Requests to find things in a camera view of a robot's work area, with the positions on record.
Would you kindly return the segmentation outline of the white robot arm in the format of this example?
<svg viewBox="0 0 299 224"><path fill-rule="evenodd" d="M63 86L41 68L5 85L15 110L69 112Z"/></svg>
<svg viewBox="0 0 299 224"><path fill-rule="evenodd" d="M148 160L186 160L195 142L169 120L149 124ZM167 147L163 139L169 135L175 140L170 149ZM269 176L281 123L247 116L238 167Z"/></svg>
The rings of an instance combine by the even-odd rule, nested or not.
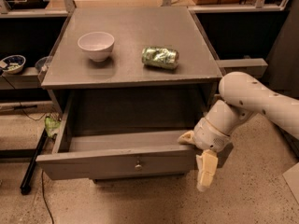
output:
<svg viewBox="0 0 299 224"><path fill-rule="evenodd" d="M224 150L236 127L260 113L285 132L299 138L299 101L265 87L256 78L231 72L219 83L218 100L194 128L179 137L203 151L196 157L197 189L207 190L218 165L217 154Z"/></svg>

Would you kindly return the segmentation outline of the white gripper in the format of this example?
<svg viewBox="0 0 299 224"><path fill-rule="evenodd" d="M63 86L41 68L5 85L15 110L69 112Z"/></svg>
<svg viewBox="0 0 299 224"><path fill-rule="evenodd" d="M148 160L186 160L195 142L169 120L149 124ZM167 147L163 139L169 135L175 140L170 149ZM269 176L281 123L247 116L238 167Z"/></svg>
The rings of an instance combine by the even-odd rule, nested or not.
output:
<svg viewBox="0 0 299 224"><path fill-rule="evenodd" d="M181 145L196 145L204 150L196 156L198 167L197 189L206 191L216 174L218 157L216 152L221 152L230 142L230 137L219 132L205 118L201 118L193 131L187 131L178 138Z"/></svg>

